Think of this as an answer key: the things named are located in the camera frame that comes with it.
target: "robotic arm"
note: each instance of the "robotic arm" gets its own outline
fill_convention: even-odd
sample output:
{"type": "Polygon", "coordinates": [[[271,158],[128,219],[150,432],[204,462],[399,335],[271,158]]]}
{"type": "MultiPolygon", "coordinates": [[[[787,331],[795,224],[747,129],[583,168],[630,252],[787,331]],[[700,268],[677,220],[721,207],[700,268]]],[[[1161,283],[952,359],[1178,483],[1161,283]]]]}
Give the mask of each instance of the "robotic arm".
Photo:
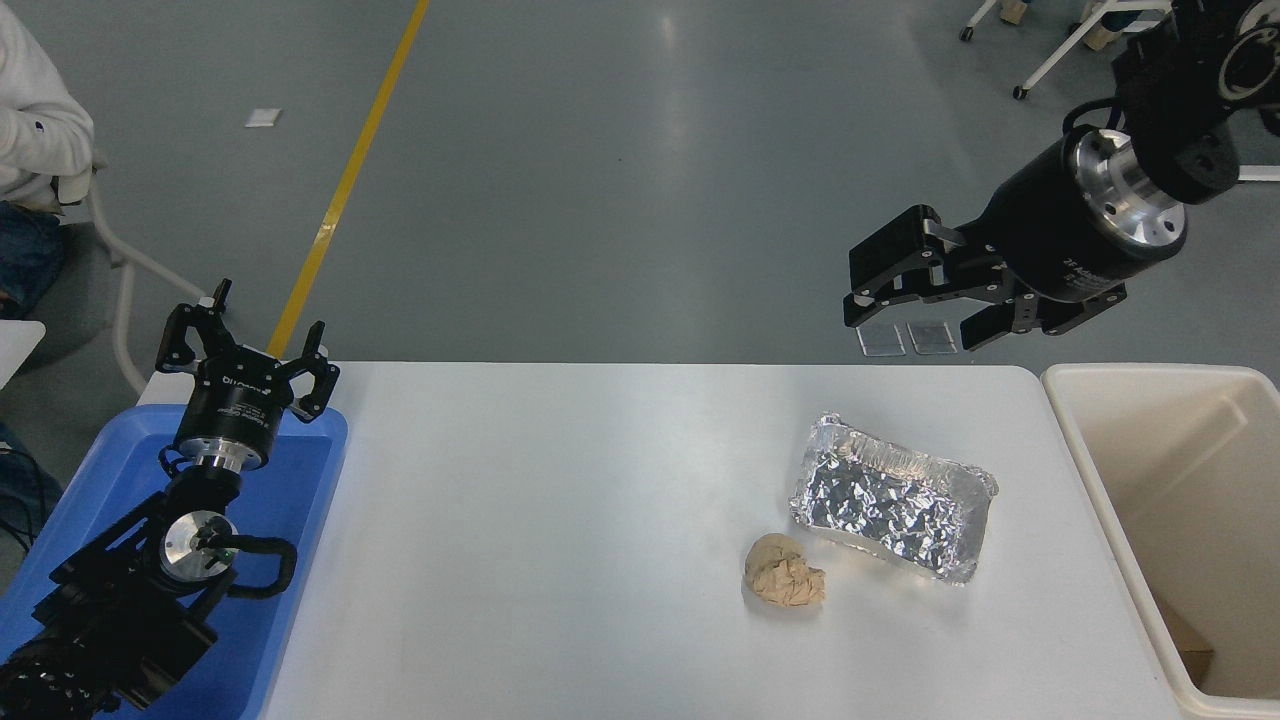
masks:
{"type": "Polygon", "coordinates": [[[156,370],[196,378],[173,445],[160,451],[170,482],[49,575],[58,587],[32,612],[44,630],[0,666],[0,717],[87,720],[122,697],[146,708],[218,641],[205,623],[215,605],[289,587],[293,544],[238,533],[228,506],[241,473],[270,459],[285,409],[303,423],[324,413],[338,368],[320,348],[324,323],[289,363],[237,345],[221,320],[229,288],[224,279],[211,306],[183,304],[169,315],[156,370]],[[187,343],[191,329],[202,360],[187,343]],[[315,383],[296,398],[289,383],[303,374],[315,383]],[[278,556],[275,580],[237,584],[241,552],[278,556]]]}
{"type": "Polygon", "coordinates": [[[1123,301],[1124,281],[1181,250],[1185,205],[1235,184],[1226,119],[1257,109],[1280,135],[1280,0],[1174,0],[1112,72],[1115,97],[1073,110],[978,219],[952,229],[916,205],[850,250],[845,324],[969,297],[989,305],[960,324],[977,350],[1010,332],[1061,334],[1123,301]],[[1108,106],[1124,132],[1075,127],[1108,106]]]}

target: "yellow floor line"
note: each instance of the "yellow floor line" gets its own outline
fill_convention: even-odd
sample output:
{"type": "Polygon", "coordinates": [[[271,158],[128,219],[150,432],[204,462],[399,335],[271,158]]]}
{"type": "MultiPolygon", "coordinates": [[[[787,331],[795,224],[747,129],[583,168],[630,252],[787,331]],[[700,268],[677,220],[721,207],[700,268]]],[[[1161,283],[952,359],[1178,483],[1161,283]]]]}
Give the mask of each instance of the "yellow floor line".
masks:
{"type": "Polygon", "coordinates": [[[320,223],[316,238],[311,242],[311,251],[307,252],[307,259],[302,263],[302,270],[298,272],[298,279],[293,283],[293,292],[289,293],[289,300],[284,304],[280,320],[275,324],[275,332],[271,333],[271,342],[266,346],[268,354],[275,357],[282,357],[288,348],[289,338],[293,336],[293,329],[302,315],[302,307],[307,304],[307,296],[311,295],[311,286],[315,283],[316,273],[320,272],[324,255],[329,251],[333,233],[338,229],[338,220],[342,219],[347,199],[351,197],[351,188],[355,187],[356,178],[360,177],[360,168],[365,164],[365,156],[369,155],[369,146],[372,145],[374,136],[378,135],[378,126],[383,122],[387,102],[390,101],[392,91],[396,90],[396,81],[399,79],[401,68],[404,67],[404,59],[408,58],[408,51],[413,46],[413,38],[417,37],[417,28],[422,24],[422,15],[426,13],[429,4],[430,0],[417,0],[413,15],[408,19],[408,26],[404,27],[404,35],[401,36],[401,44],[396,47],[396,55],[392,56],[392,64],[387,68],[387,74],[383,77],[383,85],[378,88],[378,96],[374,97],[374,106],[369,109],[369,117],[365,118],[365,127],[360,131],[356,147],[351,151],[351,158],[347,159],[347,169],[342,172],[342,179],[338,181],[338,190],[334,191],[333,200],[329,201],[324,222],[320,223]]]}

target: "white sleeve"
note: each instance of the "white sleeve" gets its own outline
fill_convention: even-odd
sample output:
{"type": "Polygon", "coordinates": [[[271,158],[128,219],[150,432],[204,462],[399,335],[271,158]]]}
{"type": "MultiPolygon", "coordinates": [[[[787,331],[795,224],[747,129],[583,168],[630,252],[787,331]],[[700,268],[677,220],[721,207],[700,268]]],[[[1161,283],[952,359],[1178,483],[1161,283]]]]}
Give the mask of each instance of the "white sleeve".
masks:
{"type": "Polygon", "coordinates": [[[0,165],[73,176],[93,161],[93,120],[36,38],[0,3],[0,165]]]}

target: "black cable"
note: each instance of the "black cable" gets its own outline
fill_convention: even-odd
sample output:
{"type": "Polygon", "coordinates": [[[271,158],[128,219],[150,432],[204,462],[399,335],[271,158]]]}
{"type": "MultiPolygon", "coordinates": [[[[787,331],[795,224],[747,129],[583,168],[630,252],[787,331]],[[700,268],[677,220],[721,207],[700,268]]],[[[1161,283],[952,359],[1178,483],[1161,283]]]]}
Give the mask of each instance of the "black cable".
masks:
{"type": "Polygon", "coordinates": [[[284,538],[218,534],[209,539],[209,547],[230,547],[252,555],[276,555],[280,557],[280,565],[271,584],[262,587],[232,585],[227,589],[227,597],[266,600],[280,594],[293,582],[293,571],[298,565],[298,548],[284,538]]]}
{"type": "Polygon", "coordinates": [[[27,503],[23,502],[22,498],[12,496],[12,495],[5,493],[5,492],[0,492],[0,500],[8,500],[8,501],[13,502],[14,505],[17,505],[19,510],[22,510],[23,516],[27,518],[27,532],[24,534],[27,536],[27,539],[29,539],[31,542],[35,542],[36,541],[36,525],[33,525],[31,523],[31,510],[27,510],[27,503]]]}
{"type": "Polygon", "coordinates": [[[178,446],[177,445],[166,445],[166,446],[161,447],[160,448],[160,455],[156,459],[160,461],[160,468],[164,469],[164,474],[169,475],[169,479],[173,480],[173,479],[177,479],[178,478],[178,473],[182,471],[182,470],[178,469],[178,462],[191,462],[191,460],[188,460],[187,457],[178,457],[177,460],[169,460],[169,451],[170,450],[174,451],[174,452],[178,452],[178,446]]]}
{"type": "Polygon", "coordinates": [[[1115,97],[1103,97],[1102,100],[1089,100],[1083,105],[1076,105],[1070,113],[1062,118],[1062,135],[1071,132],[1075,127],[1075,120],[1080,119],[1080,115],[1085,113],[1092,113],[1093,110],[1101,110],[1103,108],[1115,108],[1119,100],[1115,97]]]}
{"type": "Polygon", "coordinates": [[[40,469],[40,462],[36,462],[29,452],[23,452],[13,446],[0,448],[0,455],[17,455],[31,462],[31,471],[36,474],[36,495],[40,496],[40,527],[44,528],[45,523],[49,521],[49,501],[45,500],[45,471],[40,469]]]}
{"type": "Polygon", "coordinates": [[[6,533],[9,533],[9,536],[13,537],[13,541],[15,543],[18,543],[19,546],[22,546],[22,553],[23,555],[31,555],[31,546],[27,544],[27,543],[24,543],[24,542],[22,542],[22,530],[19,530],[18,528],[14,528],[13,525],[10,525],[9,523],[6,523],[5,520],[0,520],[0,530],[4,530],[6,533]]]}

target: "aluminum foil tray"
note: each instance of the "aluminum foil tray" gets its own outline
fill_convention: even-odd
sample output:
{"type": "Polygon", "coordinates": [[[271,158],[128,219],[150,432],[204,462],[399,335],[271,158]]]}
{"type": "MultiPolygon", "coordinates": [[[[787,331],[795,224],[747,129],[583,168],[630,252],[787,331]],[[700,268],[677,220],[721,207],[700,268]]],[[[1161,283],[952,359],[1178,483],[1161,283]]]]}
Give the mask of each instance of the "aluminum foil tray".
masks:
{"type": "Polygon", "coordinates": [[[978,568],[996,479],[818,419],[791,498],[797,523],[836,542],[951,584],[978,568]]]}

